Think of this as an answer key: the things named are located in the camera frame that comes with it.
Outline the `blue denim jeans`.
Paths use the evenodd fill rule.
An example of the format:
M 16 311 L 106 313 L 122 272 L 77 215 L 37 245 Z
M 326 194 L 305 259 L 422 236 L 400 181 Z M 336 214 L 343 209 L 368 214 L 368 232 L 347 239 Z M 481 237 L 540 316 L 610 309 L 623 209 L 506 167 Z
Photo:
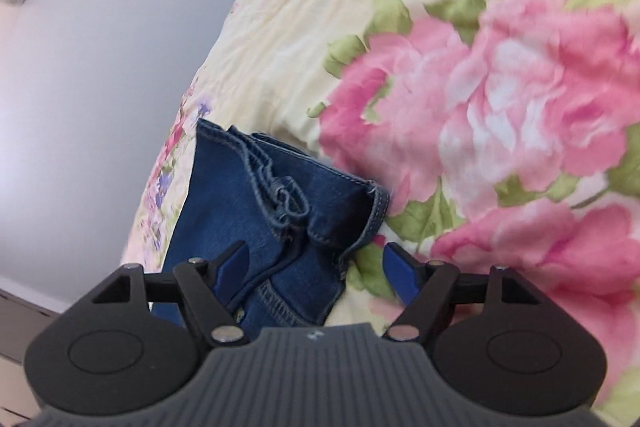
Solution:
M 196 125 L 186 201 L 166 273 L 244 242 L 212 291 L 252 338 L 265 327 L 320 326 L 345 289 L 352 255 L 382 225 L 390 195 L 269 135 Z

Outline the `floral yellow bed quilt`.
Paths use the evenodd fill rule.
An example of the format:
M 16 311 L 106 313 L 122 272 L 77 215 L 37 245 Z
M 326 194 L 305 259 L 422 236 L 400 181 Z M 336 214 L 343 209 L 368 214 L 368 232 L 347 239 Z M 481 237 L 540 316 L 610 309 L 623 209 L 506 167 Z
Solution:
M 183 95 L 124 260 L 168 258 L 200 119 L 390 192 L 333 325 L 387 329 L 398 242 L 510 265 L 600 341 L 602 418 L 639 417 L 639 0 L 236 0 Z

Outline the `beige wardrobe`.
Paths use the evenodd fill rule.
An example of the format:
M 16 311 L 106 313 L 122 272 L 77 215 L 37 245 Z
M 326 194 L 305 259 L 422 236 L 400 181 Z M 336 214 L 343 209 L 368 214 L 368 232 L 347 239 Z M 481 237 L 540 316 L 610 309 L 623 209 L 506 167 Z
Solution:
M 24 372 L 26 349 L 58 314 L 7 291 L 1 291 L 0 306 L 1 425 L 17 426 L 40 412 Z

